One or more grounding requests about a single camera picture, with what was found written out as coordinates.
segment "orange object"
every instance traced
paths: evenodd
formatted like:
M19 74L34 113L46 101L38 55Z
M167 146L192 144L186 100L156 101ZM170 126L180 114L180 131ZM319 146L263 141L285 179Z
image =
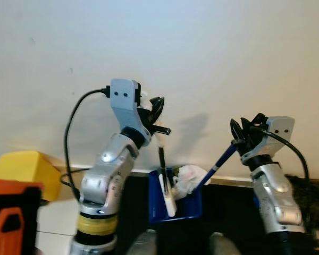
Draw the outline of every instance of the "orange object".
M22 194L28 187L43 189L43 184L0 180L0 195Z
M21 255L24 221L19 207L0 211L0 255Z
M41 183L0 180L0 255L33 255Z

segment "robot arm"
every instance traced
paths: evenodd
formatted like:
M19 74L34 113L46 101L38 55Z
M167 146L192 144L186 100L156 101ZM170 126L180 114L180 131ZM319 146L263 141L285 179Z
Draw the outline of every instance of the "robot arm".
M305 234L301 211L293 198L292 186L280 164L272 157L283 147L258 129L278 133L285 140L291 137L294 120L289 117L265 117L258 114L251 122L242 118L242 128L231 120L232 143L242 164L251 170L254 192L260 206L272 254L313 254L313 246Z
M121 193L138 150L150 143L154 132L170 133L168 128L153 125L162 112L164 98L151 99L152 110L138 108L140 89L132 80L111 82L111 107L121 133L112 135L82 180L77 234L70 255L112 254Z

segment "blue container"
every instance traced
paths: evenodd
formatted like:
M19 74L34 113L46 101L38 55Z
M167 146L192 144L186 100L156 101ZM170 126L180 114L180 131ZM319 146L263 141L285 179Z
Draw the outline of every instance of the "blue container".
M172 178L173 173L167 169L168 178ZM159 223L178 219L199 218L202 216L202 196L201 190L196 190L185 198L176 200L177 212L174 217L169 217L166 211L164 197L161 190L158 172L149 173L149 222Z

